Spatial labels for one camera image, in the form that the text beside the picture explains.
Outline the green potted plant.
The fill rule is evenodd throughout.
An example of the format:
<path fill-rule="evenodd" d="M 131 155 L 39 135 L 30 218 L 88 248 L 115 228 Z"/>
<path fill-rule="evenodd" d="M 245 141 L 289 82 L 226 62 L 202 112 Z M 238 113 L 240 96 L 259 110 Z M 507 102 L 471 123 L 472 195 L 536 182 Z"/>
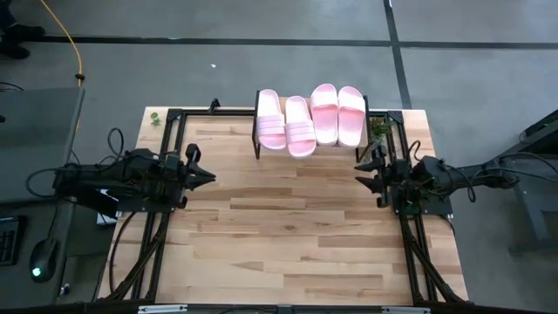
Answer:
<path fill-rule="evenodd" d="M 391 122 L 386 117 L 371 117 L 369 120 L 369 139 L 371 148 L 387 145 L 387 138 L 391 134 Z"/>

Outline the person's shoe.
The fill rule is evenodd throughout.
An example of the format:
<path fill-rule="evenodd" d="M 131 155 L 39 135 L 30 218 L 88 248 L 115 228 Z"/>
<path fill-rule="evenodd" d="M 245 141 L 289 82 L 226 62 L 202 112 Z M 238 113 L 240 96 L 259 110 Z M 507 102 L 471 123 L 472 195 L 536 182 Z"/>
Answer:
<path fill-rule="evenodd" d="M 18 44 L 0 43 L 0 55 L 14 59 L 26 59 L 30 52 Z"/>
<path fill-rule="evenodd" d="M 44 34 L 45 29 L 41 26 L 13 24 L 3 30 L 2 40 L 13 44 L 20 44 L 22 42 L 39 40 Z"/>

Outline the wooden shelf black frame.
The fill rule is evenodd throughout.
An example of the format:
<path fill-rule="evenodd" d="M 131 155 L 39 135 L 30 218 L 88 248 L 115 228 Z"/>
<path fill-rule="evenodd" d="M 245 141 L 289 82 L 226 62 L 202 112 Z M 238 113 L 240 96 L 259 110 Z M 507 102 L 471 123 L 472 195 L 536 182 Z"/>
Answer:
<path fill-rule="evenodd" d="M 255 158 L 257 160 L 260 159 L 261 156 L 261 144 L 259 143 L 259 140 L 257 139 L 258 134 L 257 134 L 257 110 L 259 109 L 259 98 L 260 98 L 260 90 L 256 91 L 255 94 L 255 106 L 252 110 L 252 116 L 253 116 L 253 122 L 252 122 L 252 134 L 251 134 L 251 140 L 252 140 L 252 146 L 254 148 L 254 153 L 255 153 Z M 369 106 L 368 106 L 368 98 L 366 95 L 364 95 L 364 103 L 365 103 L 365 118 L 364 118 L 364 130 L 363 130 L 363 138 L 362 140 L 364 141 L 364 143 L 360 144 L 358 147 L 355 148 L 355 157 L 356 157 L 356 163 L 361 162 L 365 155 L 367 153 L 370 152 L 370 150 L 372 149 L 373 144 L 371 143 L 371 140 L 369 139 L 369 127 L 370 127 L 370 115 L 368 112 Z"/>

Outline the pink rubber slide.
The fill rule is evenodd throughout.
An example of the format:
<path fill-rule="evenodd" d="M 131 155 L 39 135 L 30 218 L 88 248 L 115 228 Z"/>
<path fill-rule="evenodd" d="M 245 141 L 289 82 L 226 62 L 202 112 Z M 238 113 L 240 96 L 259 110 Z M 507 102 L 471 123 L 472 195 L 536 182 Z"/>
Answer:
<path fill-rule="evenodd" d="M 310 112 L 314 122 L 316 141 L 320 146 L 337 143 L 338 98 L 332 84 L 321 84 L 310 95 Z"/>
<path fill-rule="evenodd" d="M 276 91 L 264 89 L 259 92 L 256 113 L 258 142 L 268 150 L 286 147 L 285 116 L 282 113 Z"/>
<path fill-rule="evenodd" d="M 295 159 L 304 159 L 316 149 L 316 133 L 305 98 L 292 96 L 285 103 L 287 149 Z"/>
<path fill-rule="evenodd" d="M 344 86 L 338 92 L 338 142 L 356 148 L 360 143 L 366 107 L 364 96 L 355 87 Z"/>

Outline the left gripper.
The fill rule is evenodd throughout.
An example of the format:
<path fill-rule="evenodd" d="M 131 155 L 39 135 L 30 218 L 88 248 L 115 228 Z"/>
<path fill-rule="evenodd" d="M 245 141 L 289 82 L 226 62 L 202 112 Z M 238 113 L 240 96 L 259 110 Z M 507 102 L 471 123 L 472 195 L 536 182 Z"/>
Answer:
<path fill-rule="evenodd" d="M 163 203 L 170 208 L 185 208 L 187 205 L 186 190 L 194 191 L 216 180 L 216 175 L 201 168 L 197 162 L 201 158 L 201 150 L 194 144 L 188 144 L 187 159 L 183 161 L 177 151 L 164 154 L 164 186 Z"/>

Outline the black aluminium table frame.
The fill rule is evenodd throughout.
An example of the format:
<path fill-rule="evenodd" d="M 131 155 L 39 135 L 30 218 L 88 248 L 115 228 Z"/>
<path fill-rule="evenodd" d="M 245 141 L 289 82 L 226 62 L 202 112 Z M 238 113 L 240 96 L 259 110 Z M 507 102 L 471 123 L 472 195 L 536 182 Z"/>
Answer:
<path fill-rule="evenodd" d="M 159 304 L 225 306 L 409 305 L 412 294 L 399 219 L 361 182 L 356 154 L 319 147 L 296 160 L 256 151 L 247 109 L 189 108 L 165 118 L 148 107 L 137 144 L 195 143 L 214 182 L 187 194 L 169 219 Z"/>

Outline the silver metal bracket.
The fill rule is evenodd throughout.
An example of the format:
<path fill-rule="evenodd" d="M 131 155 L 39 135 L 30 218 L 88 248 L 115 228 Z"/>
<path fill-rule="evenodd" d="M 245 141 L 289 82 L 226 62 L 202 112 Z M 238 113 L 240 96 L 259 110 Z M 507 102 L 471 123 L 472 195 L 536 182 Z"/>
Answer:
<path fill-rule="evenodd" d="M 153 304 L 140 306 L 137 314 L 184 314 L 187 313 L 186 304 Z"/>
<path fill-rule="evenodd" d="M 406 307 L 406 306 L 385 306 L 381 308 L 382 314 L 431 314 L 429 308 Z"/>

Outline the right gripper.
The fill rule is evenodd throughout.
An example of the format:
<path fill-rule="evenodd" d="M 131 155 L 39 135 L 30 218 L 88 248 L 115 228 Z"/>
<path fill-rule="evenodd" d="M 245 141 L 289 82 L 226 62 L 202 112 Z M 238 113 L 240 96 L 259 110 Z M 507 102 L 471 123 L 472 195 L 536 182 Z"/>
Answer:
<path fill-rule="evenodd" d="M 386 146 L 378 146 L 372 151 L 370 162 L 355 166 L 358 171 L 378 171 L 374 178 L 357 176 L 356 180 L 373 194 L 379 194 L 377 198 L 379 208 L 398 208 L 397 163 L 396 154 L 389 153 Z"/>

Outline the grey side desk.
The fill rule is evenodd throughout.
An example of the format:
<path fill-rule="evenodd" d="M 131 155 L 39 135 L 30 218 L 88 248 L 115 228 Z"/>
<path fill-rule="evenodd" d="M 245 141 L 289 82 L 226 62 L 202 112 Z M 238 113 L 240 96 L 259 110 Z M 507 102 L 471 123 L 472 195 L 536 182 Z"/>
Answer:
<path fill-rule="evenodd" d="M 97 225 L 89 208 L 45 198 L 50 168 L 71 157 L 84 95 L 77 87 L 0 92 L 0 218 L 25 217 L 17 263 L 0 267 L 0 310 L 88 302 L 97 292 L 113 226 Z M 45 238 L 58 241 L 56 271 L 35 283 L 30 256 Z M 70 293 L 60 296 L 65 283 Z"/>

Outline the dark metal stand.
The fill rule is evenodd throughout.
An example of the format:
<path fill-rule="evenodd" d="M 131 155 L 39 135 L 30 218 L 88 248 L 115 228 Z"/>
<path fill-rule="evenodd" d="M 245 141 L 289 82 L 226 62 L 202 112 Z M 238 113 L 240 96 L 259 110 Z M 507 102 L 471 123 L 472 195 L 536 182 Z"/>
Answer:
<path fill-rule="evenodd" d="M 521 172 L 514 192 L 534 233 L 510 252 L 558 251 L 558 227 L 546 219 L 558 220 L 558 109 L 525 129 L 505 153 L 513 156 L 514 169 Z"/>

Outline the black computer mouse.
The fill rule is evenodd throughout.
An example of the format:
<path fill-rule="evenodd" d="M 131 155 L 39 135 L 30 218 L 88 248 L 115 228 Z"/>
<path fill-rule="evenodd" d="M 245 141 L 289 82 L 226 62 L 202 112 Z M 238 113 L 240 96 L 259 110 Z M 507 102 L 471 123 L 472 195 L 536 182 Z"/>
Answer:
<path fill-rule="evenodd" d="M 48 282 L 56 271 L 58 241 L 45 238 L 33 248 L 29 261 L 31 280 L 35 283 Z"/>

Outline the black keyboard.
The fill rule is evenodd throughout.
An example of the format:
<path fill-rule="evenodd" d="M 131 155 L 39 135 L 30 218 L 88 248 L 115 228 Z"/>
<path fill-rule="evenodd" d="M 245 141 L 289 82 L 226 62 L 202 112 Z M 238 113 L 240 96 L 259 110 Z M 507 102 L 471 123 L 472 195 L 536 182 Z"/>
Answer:
<path fill-rule="evenodd" d="M 24 227 L 22 215 L 0 218 L 0 267 L 17 263 Z"/>

